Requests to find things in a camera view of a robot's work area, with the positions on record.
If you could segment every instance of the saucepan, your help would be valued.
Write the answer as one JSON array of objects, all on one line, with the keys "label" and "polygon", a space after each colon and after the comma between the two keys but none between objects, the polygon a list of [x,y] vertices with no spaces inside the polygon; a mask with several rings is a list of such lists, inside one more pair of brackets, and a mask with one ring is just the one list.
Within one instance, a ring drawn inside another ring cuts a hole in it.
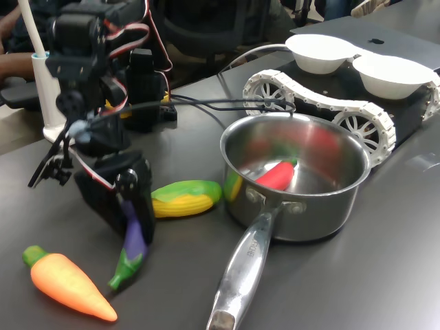
[{"label": "saucepan", "polygon": [[[233,252],[207,330],[236,330],[256,291],[272,237],[315,241],[347,220],[370,173],[369,152],[332,122],[295,113],[265,113],[230,125],[220,141],[229,213],[247,227]],[[296,160],[285,191],[255,182],[281,161]]]}]

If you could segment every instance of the white cylinder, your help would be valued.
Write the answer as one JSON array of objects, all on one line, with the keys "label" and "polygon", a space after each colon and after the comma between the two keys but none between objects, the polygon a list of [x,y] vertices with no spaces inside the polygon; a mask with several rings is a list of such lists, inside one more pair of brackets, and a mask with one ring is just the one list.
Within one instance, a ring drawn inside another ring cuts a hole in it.
[{"label": "white cylinder", "polygon": [[29,6],[29,0],[19,0],[19,6],[21,16],[23,16],[23,20],[25,21],[26,30],[29,34],[32,45],[34,46],[35,52],[38,54],[38,57],[44,57],[45,51],[43,43],[41,42],[39,31],[35,26],[34,17],[32,16]]},{"label": "white cylinder", "polygon": [[48,56],[49,53],[45,53],[45,57],[33,54],[32,65],[34,66],[36,89],[44,119],[43,133],[48,140],[53,141],[63,129],[66,118],[55,104],[56,97],[60,93],[60,85],[58,79],[52,77],[46,68]]}]

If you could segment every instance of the paper bowl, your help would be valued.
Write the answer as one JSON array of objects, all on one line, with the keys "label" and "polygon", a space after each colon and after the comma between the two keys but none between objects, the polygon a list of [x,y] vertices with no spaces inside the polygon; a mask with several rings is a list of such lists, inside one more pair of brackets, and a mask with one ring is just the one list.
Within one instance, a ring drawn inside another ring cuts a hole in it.
[{"label": "paper bowl", "polygon": [[357,54],[357,48],[348,41],[321,34],[291,36],[286,46],[299,68],[311,74],[330,74]]},{"label": "paper bowl", "polygon": [[434,72],[416,62],[394,56],[369,54],[353,61],[365,89],[380,98],[401,100],[409,97],[423,84],[429,83]]}]

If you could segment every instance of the person's arm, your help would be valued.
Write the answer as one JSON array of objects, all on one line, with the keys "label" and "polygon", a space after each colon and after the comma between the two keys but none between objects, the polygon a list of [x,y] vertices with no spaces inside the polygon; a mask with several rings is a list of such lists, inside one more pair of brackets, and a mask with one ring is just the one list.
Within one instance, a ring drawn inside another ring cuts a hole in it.
[{"label": "person's arm", "polygon": [[15,53],[0,55],[0,84],[8,77],[34,78],[32,53]]},{"label": "person's arm", "polygon": [[3,49],[2,40],[5,40],[10,37],[12,29],[14,28],[15,23],[19,19],[21,15],[20,7],[17,6],[13,11],[0,19],[0,55],[5,54],[5,50]]}]

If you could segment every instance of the laptop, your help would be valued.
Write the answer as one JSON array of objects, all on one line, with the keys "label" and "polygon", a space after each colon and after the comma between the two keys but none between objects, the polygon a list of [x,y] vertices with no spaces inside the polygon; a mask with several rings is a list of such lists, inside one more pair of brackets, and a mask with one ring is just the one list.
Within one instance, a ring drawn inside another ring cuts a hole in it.
[{"label": "laptop", "polygon": [[415,61],[440,73],[440,45],[351,16],[291,30],[294,34],[326,34],[381,55]]}]

